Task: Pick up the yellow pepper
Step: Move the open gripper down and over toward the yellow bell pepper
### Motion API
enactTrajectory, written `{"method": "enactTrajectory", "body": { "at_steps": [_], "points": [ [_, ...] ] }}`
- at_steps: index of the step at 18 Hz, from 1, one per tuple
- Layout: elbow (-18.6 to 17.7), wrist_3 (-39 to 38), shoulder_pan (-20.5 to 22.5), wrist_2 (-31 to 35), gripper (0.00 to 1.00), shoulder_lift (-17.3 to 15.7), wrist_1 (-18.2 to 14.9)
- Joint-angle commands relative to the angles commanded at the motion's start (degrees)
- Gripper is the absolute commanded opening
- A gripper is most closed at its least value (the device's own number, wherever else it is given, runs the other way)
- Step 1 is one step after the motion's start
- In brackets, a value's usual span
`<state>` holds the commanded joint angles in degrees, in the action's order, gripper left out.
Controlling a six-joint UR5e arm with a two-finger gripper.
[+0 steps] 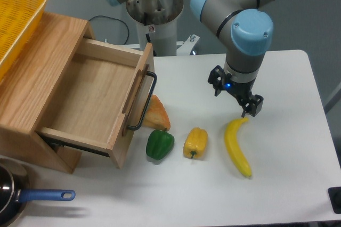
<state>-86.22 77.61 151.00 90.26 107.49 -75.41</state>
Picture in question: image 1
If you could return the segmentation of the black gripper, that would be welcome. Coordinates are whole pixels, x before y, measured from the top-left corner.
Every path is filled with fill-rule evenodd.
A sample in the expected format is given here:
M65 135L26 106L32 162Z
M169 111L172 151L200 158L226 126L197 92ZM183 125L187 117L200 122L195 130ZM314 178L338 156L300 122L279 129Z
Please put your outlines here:
M237 100L243 108L242 117L246 115L255 117L262 109L264 98L257 94L253 95L251 92L254 82L255 79L247 83L235 82L230 73L224 74L221 66L213 68L208 77L208 83L215 90L215 96L225 89Z

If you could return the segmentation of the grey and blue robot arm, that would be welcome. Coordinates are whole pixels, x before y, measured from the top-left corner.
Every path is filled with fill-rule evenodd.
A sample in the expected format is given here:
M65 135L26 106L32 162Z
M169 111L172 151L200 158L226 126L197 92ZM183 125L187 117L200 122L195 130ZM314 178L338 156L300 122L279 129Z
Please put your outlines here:
M263 104L251 89L272 43L273 22L260 7L275 0L190 0L194 16L226 47L224 66L215 67L208 82L215 94L226 91L243 113L257 115ZM158 56L176 52L176 21L183 0L107 0L111 6L126 5L135 21L141 47L152 43Z

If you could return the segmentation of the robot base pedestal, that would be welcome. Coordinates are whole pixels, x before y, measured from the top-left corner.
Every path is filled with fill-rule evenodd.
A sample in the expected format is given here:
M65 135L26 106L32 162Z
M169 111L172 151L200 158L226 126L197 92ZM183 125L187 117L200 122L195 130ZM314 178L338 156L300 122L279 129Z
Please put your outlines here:
M126 10L136 23L140 49L153 44L155 56L190 55L200 37L192 34L177 41L177 20L184 8L183 0L129 0Z

